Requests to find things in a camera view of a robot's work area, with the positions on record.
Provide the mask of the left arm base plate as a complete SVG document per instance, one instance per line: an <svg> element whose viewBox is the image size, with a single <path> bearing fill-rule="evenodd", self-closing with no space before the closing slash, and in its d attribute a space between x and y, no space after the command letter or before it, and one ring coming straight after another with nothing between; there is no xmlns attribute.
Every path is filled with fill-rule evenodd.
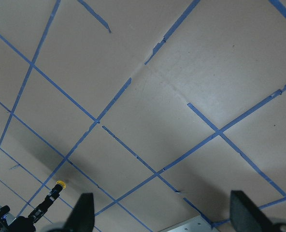
<svg viewBox="0 0 286 232"><path fill-rule="evenodd" d="M196 216L160 232L218 232L202 216Z"/></svg>

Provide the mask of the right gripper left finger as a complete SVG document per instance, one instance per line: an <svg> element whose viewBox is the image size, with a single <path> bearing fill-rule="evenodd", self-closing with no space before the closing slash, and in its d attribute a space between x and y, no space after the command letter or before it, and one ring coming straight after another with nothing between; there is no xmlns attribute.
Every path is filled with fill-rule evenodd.
<svg viewBox="0 0 286 232"><path fill-rule="evenodd" d="M92 232L95 225L93 193L82 193L65 222L67 232Z"/></svg>

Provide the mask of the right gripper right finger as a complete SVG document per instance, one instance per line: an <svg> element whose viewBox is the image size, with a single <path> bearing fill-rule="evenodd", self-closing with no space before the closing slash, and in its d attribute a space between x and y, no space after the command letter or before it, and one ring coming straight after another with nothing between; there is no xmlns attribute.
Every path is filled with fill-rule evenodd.
<svg viewBox="0 0 286 232"><path fill-rule="evenodd" d="M241 190L230 192L230 222L236 232L269 232L272 222Z"/></svg>

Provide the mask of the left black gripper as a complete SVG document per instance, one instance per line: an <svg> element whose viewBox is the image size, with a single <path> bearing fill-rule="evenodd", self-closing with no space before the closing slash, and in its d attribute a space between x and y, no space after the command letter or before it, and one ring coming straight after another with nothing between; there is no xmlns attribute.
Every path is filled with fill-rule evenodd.
<svg viewBox="0 0 286 232"><path fill-rule="evenodd" d="M35 232L35 224L46 214L49 207L53 205L55 198L47 195L27 217L19 216L10 225L10 232Z"/></svg>

